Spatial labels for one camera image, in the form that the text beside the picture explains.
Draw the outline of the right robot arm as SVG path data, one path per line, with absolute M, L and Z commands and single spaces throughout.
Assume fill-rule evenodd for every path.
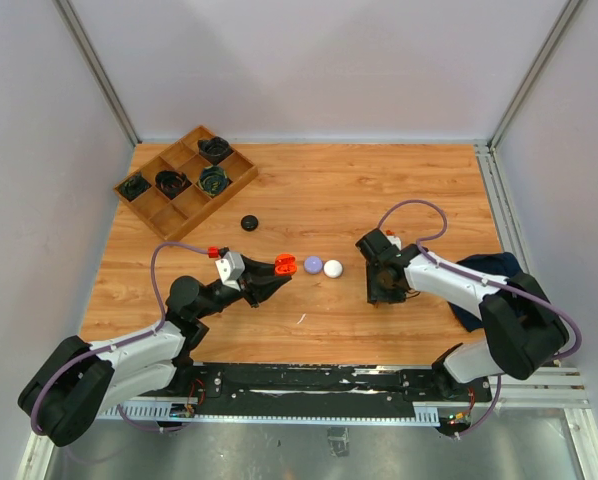
M 491 375 L 526 380 L 570 340 L 562 317 L 528 274 L 478 272 L 417 244 L 403 247 L 377 228 L 356 248 L 366 264 L 368 303 L 398 304 L 412 291 L 428 293 L 481 322 L 483 340 L 457 344 L 432 364 L 432 388 L 442 399 L 456 399 L 469 383 Z

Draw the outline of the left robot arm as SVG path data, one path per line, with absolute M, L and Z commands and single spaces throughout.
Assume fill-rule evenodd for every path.
M 297 271 L 296 259 L 280 254 L 271 263 L 221 249 L 212 253 L 218 279 L 203 284 L 180 276 L 161 300 L 161 318 L 117 338 L 61 341 L 17 399 L 34 433 L 64 447 L 81 437 L 97 416 L 138 395 L 165 389 L 179 396 L 193 383 L 185 365 L 208 332 L 202 318 L 246 301 L 257 308 Z

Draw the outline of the purple earbud charging case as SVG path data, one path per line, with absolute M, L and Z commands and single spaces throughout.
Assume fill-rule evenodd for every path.
M 323 269 L 323 261 L 318 256 L 308 256 L 303 262 L 303 268 L 308 274 L 319 274 Z

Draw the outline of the black charging case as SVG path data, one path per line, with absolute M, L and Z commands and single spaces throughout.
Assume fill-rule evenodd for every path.
M 240 226 L 244 231 L 252 232 L 259 226 L 259 220 L 255 215 L 245 215 L 241 221 Z

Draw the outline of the orange charging case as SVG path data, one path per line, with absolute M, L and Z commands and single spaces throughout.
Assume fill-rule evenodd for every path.
M 276 276 L 292 276 L 297 272 L 296 257 L 283 253 L 274 261 L 274 274 Z

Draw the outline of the white charging case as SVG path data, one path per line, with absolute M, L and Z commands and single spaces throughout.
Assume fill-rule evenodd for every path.
M 323 273 L 331 279 L 339 278 L 343 274 L 343 265 L 338 260 L 328 260 L 323 264 Z

